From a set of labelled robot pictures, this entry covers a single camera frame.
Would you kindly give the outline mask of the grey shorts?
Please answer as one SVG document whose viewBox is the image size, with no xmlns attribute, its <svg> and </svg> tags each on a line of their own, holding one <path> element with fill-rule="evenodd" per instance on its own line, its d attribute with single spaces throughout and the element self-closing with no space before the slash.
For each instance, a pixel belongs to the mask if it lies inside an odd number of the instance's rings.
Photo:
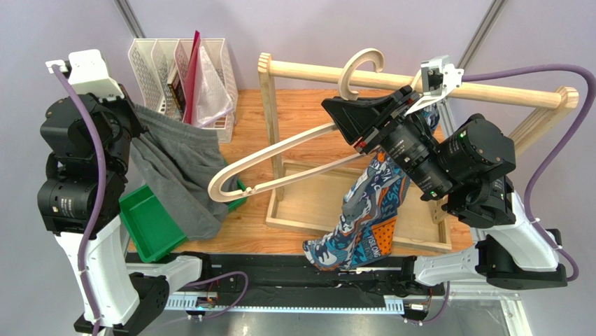
<svg viewBox="0 0 596 336">
<path fill-rule="evenodd" d="M 148 128 L 132 141 L 130 158 L 166 212 L 191 241 L 214 238 L 229 210 L 211 199 L 212 178 L 227 165 L 216 131 L 135 106 Z"/>
</svg>

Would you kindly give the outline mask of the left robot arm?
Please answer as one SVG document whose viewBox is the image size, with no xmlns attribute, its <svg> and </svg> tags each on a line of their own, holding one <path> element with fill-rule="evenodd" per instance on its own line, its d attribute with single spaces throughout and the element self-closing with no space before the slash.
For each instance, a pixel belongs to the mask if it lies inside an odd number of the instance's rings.
<svg viewBox="0 0 596 336">
<path fill-rule="evenodd" d="M 126 94 L 115 99 L 72 87 L 46 112 L 40 133 L 51 151 L 37 206 L 65 252 L 83 297 L 74 327 L 97 335 L 141 334 L 169 296 L 201 276 L 202 259 L 182 255 L 148 269 L 125 261 L 120 197 L 133 139 L 147 131 Z"/>
</svg>

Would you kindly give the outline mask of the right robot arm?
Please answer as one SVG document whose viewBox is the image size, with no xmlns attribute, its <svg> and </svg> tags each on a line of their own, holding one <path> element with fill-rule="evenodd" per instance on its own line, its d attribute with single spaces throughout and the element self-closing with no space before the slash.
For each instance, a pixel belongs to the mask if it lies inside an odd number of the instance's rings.
<svg viewBox="0 0 596 336">
<path fill-rule="evenodd" d="M 429 99 L 410 86 L 376 98 L 326 98 L 322 107 L 346 142 L 361 154 L 380 148 L 422 192 L 485 238 L 459 253 L 411 256 L 399 281 L 431 288 L 447 281 L 483 279 L 509 290 L 568 284 L 556 247 L 560 233 L 540 233 L 525 215 L 508 175 L 516 168 L 513 141 L 483 115 L 470 117 L 437 141 L 423 116 Z"/>
</svg>

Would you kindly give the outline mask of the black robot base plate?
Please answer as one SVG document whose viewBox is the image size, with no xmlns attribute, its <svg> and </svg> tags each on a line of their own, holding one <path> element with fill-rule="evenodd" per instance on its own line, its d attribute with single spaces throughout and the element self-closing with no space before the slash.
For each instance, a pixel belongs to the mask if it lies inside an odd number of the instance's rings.
<svg viewBox="0 0 596 336">
<path fill-rule="evenodd" d="M 213 284 L 171 294 L 166 309 L 191 314 L 220 312 L 298 312 L 403 314 L 411 304 L 427 308 L 446 287 L 407 283 L 402 258 L 390 257 L 353 271 L 324 272 L 302 255 L 219 254 L 208 256 L 202 279 Z"/>
</svg>

